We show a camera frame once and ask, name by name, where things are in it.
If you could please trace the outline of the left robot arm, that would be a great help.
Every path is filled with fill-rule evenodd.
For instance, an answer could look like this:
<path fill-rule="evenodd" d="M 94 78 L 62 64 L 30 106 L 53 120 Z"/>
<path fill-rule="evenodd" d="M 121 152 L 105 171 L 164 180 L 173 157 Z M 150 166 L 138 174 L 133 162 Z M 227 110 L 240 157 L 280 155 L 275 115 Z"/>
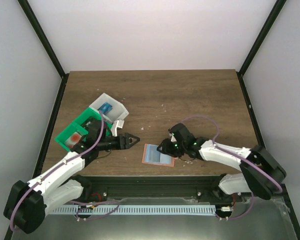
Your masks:
<path fill-rule="evenodd" d="M 85 133 L 65 157 L 41 175 L 17 181 L 10 190 L 3 215 L 9 219 L 11 231 L 34 232 L 52 210 L 79 199 L 87 202 L 92 196 L 90 183 L 77 172 L 96 160 L 101 151 L 127 150 L 140 141 L 130 133 L 107 135 L 104 120 L 90 117 Z"/>

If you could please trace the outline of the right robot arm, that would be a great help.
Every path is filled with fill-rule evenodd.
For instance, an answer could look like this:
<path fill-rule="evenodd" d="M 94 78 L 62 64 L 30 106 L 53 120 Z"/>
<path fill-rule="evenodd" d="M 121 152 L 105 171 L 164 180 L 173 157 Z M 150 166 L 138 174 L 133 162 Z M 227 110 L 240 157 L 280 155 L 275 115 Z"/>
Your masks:
<path fill-rule="evenodd" d="M 157 151 L 173 158 L 188 155 L 192 159 L 216 162 L 238 170 L 237 174 L 225 174 L 212 188 L 213 198 L 219 202 L 236 193 L 252 193 L 269 200 L 281 193 L 287 173 L 275 158 L 261 145 L 253 148 L 219 144 L 215 139 L 195 137 L 183 123 L 168 130 L 169 137 L 157 147 Z"/>

